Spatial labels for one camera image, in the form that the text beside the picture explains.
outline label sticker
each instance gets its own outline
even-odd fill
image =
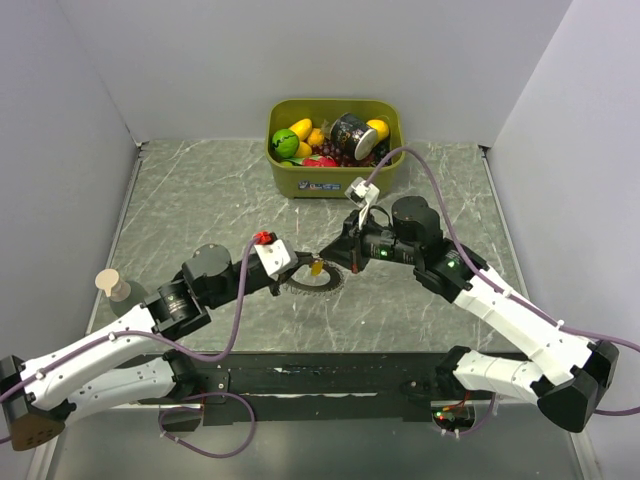
[[[298,190],[340,190],[341,185],[339,183],[313,183],[309,180],[302,180],[298,182]]]

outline tin can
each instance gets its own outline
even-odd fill
[[[352,113],[345,113],[331,127],[331,141],[343,154],[360,161],[371,153],[378,132]]]

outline white wall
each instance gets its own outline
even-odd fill
[[[59,0],[134,138],[262,137],[359,96],[410,138],[493,144],[570,0]]]
[[[490,151],[534,300],[640,342],[640,3],[576,0]],[[640,405],[624,349],[605,408]],[[607,479],[640,478],[640,418],[593,418]]]
[[[1,357],[84,333],[134,158],[60,7],[0,2]],[[24,478],[32,453],[2,445],[0,476]]]

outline gear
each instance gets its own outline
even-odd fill
[[[344,285],[342,272],[338,269],[337,265],[327,262],[326,260],[321,261],[323,262],[322,270],[329,274],[329,279],[326,283],[322,285],[306,285],[293,278],[289,278],[284,283],[285,288],[291,293],[303,295],[324,295],[340,290],[342,285]]]

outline green plastic fruit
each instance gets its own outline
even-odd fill
[[[282,158],[293,157],[298,150],[298,145],[300,145],[300,139],[288,128],[278,130],[271,138],[271,146]]]

